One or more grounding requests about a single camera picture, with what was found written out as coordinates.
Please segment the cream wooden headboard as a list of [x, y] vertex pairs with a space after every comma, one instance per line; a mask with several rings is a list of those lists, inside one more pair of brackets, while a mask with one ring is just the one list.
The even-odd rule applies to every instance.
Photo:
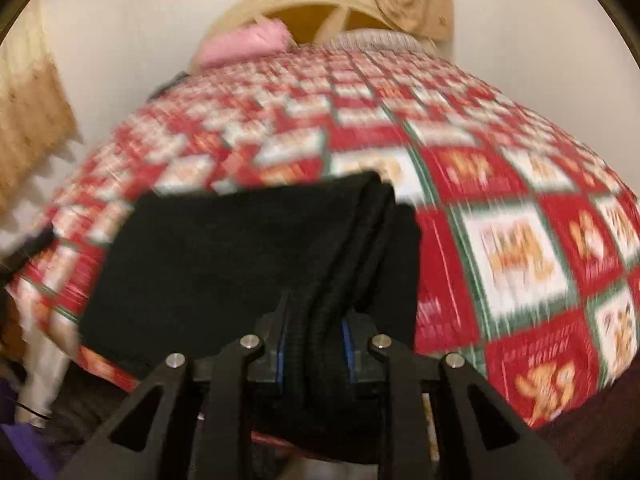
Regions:
[[268, 18], [281, 20], [294, 44], [326, 44], [355, 29], [404, 30], [382, 0], [241, 0], [212, 21], [198, 45], [204, 47], [210, 38]]

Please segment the grey striped pillow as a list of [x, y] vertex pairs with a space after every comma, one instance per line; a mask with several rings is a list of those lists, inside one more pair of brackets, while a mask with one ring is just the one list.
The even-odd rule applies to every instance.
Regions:
[[404, 32], [385, 29], [355, 29], [340, 32], [326, 43], [330, 49], [391, 50], [394, 52], [424, 52], [420, 41]]

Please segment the black pants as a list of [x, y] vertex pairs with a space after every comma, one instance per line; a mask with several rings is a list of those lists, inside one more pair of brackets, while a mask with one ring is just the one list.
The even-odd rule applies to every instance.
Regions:
[[284, 313], [282, 396], [267, 434], [376, 459], [381, 412], [349, 379], [352, 312], [413, 344], [421, 230], [374, 172], [226, 195], [146, 193], [116, 234], [79, 322], [83, 346], [137, 378], [172, 352], [218, 353]]

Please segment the beige curtain on side wall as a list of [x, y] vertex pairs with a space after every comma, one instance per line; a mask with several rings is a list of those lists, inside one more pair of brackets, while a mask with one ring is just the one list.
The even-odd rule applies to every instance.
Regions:
[[30, 0], [1, 44], [1, 210], [77, 130], [49, 44], [44, 0]]

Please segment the small black item on bed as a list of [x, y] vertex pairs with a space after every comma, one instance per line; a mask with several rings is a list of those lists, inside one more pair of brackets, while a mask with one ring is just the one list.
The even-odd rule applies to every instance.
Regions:
[[159, 87], [153, 90], [153, 92], [148, 96], [148, 101], [153, 101], [158, 99], [160, 96], [168, 92], [170, 89], [174, 88], [177, 84], [180, 84], [181, 81], [185, 80], [189, 77], [189, 74], [186, 72], [180, 72], [175, 77], [172, 77], [171, 80], [168, 80], [161, 84]]

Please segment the red checkered bedspread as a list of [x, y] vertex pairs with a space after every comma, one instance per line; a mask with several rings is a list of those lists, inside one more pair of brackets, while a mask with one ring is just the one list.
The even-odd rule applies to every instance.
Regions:
[[144, 192], [377, 172], [422, 231], [413, 342], [460, 350], [584, 479], [639, 474], [639, 200], [584, 144], [426, 54], [305, 48], [184, 76], [55, 195], [12, 282], [70, 342]]

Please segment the pink folded blanket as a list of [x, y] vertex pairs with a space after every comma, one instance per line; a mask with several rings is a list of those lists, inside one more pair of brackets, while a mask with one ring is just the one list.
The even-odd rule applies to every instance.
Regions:
[[287, 51], [293, 37], [280, 20], [263, 20], [206, 39], [194, 56], [193, 65], [204, 70], [234, 61]]

